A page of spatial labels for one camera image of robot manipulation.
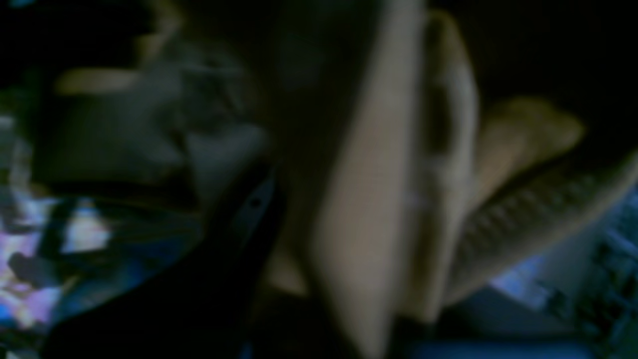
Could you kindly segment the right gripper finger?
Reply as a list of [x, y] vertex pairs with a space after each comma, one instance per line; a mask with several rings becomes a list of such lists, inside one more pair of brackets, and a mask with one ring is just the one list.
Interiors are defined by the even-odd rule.
[[255, 166], [203, 225], [189, 215], [99, 201], [124, 219], [112, 242], [61, 254], [75, 282], [52, 313], [43, 359], [237, 359], [285, 196]]

